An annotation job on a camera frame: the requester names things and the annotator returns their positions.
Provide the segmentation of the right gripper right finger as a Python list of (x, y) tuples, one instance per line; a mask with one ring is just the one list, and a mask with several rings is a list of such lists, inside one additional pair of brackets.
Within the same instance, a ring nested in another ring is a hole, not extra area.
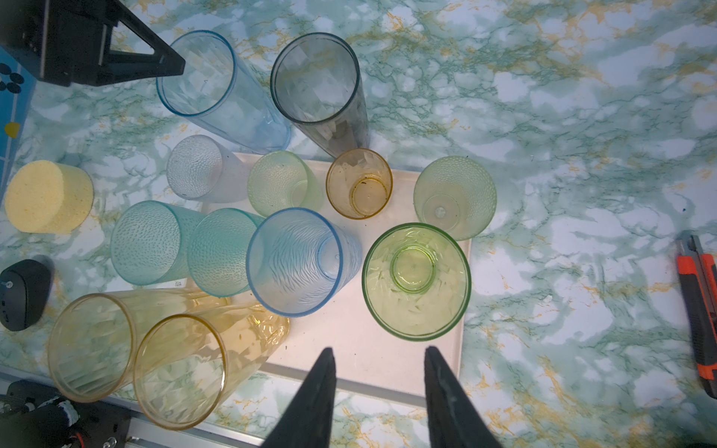
[(435, 346), (426, 349), (424, 371), (431, 447), (502, 447)]

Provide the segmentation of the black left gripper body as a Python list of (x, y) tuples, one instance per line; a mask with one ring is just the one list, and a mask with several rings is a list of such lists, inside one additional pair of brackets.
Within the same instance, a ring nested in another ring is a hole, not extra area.
[[(111, 48), (124, 24), (150, 54)], [(105, 86), (180, 76), (185, 60), (120, 1), (3, 1), (1, 47), (37, 80)]]

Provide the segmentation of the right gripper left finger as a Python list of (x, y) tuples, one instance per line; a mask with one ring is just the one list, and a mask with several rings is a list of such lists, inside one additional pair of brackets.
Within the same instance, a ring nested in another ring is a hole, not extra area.
[(326, 347), (261, 446), (329, 447), (335, 392), (335, 359)]

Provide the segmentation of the tall olive yellow glass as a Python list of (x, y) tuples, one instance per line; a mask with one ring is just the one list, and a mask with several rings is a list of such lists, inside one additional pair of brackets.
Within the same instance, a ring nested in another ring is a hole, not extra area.
[(225, 305), (171, 315), (143, 339), (134, 393), (145, 416), (165, 429), (203, 422), (283, 345), (291, 322), (260, 305)]

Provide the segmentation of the green clear glass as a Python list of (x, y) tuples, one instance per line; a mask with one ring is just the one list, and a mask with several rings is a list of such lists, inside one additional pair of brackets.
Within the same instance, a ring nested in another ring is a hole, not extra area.
[(406, 341), (437, 339), (463, 318), (472, 293), (468, 259), (435, 226), (410, 222), (383, 233), (363, 263), (361, 287), (380, 327)]

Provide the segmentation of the tall blue glass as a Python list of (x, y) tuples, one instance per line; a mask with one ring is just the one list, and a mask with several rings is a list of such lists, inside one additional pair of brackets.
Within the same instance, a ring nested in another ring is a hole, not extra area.
[(168, 110), (252, 153), (286, 149), (291, 126), (225, 37), (192, 31), (171, 48), (184, 58), (185, 70), (156, 79)]

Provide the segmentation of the light blue short glass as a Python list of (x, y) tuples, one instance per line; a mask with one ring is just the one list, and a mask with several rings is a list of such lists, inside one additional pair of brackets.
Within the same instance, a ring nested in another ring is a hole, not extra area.
[(265, 218), (246, 254), (248, 285), (255, 298), (283, 317), (315, 313), (361, 265), (362, 247), (355, 233), (302, 207)]

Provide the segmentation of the clear textured glass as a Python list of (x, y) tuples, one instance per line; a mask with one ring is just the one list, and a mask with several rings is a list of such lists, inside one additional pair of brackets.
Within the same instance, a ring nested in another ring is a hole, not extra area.
[(189, 136), (171, 151), (169, 187), (177, 196), (206, 203), (234, 203), (248, 197), (250, 168), (209, 136)]

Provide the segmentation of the teal textured glass front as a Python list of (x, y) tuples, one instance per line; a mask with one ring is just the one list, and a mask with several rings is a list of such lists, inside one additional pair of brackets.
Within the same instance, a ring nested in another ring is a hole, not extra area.
[(112, 233), (110, 255), (115, 270), (138, 286), (189, 276), (190, 237), (204, 218), (198, 211), (157, 201), (131, 206)]

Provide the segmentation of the pale green textured glass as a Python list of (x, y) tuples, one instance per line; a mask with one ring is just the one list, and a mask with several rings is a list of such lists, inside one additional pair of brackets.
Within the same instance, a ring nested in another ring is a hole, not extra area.
[(440, 158), (426, 167), (413, 196), (418, 219), (457, 241), (485, 230), (495, 215), (497, 199), (488, 171), (479, 162), (459, 156)]

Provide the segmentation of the light green textured glass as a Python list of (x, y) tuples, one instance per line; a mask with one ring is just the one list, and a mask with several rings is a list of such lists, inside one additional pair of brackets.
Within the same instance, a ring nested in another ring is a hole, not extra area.
[(263, 217), (291, 208), (319, 212), (324, 195), (319, 180), (306, 163), (286, 150), (262, 156), (251, 168), (248, 199)]

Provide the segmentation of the short amber glass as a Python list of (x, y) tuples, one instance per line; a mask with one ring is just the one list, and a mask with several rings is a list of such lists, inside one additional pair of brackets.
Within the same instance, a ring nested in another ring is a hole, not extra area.
[(386, 160), (371, 149), (351, 149), (334, 160), (326, 177), (332, 207), (351, 220), (366, 220), (388, 204), (393, 175)]

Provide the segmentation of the tall grey glass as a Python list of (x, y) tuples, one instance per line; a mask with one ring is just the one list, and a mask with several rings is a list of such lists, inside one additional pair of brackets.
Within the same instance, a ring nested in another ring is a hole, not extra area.
[(360, 63), (341, 37), (311, 33), (276, 58), (270, 93), (278, 111), (330, 156), (370, 147)]

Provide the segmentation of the pink rectangular tray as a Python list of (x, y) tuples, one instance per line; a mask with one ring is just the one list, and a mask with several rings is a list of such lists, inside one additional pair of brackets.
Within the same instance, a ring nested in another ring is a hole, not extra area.
[(312, 160), (304, 160), (304, 163), (320, 181), (324, 202), (318, 213), (360, 241), (360, 270), (319, 310), (306, 317), (289, 318), (291, 330), (288, 339), (261, 366), (261, 370), (304, 380), (319, 353), (331, 347), (337, 366), (338, 388), (425, 407), (425, 350), (436, 346), (452, 373), (458, 377), (463, 315), (457, 317), (451, 330), (435, 339), (409, 341), (379, 325), (364, 300), (362, 290), (362, 266), (375, 241), (401, 224), (422, 224), (414, 207), (414, 189), (420, 173), (392, 169), (393, 190), (386, 207), (367, 220), (351, 220), (339, 214), (326, 197), (325, 180), (332, 164)]

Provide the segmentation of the yellow round sponge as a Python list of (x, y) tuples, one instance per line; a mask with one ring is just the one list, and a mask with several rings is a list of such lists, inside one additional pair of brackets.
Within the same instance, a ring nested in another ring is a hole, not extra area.
[(9, 222), (24, 233), (69, 234), (90, 214), (93, 181), (82, 169), (50, 161), (26, 164), (5, 197)]

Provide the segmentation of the black computer mouse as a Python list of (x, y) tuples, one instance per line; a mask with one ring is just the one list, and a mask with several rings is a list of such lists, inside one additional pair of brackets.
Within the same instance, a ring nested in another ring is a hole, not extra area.
[(20, 332), (41, 319), (50, 297), (54, 264), (43, 255), (23, 259), (1, 273), (1, 324)]

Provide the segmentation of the orange grey utility knife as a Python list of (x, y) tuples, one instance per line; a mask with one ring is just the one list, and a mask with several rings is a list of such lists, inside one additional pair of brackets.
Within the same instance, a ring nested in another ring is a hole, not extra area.
[(691, 330), (700, 384), (716, 398), (716, 263), (697, 235), (683, 231), (676, 240), (677, 270)]

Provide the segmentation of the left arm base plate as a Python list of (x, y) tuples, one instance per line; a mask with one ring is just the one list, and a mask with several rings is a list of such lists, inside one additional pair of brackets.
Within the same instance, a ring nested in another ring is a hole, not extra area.
[(71, 401), (28, 380), (9, 384), (1, 395), (3, 447), (123, 447), (131, 420), (125, 408)]

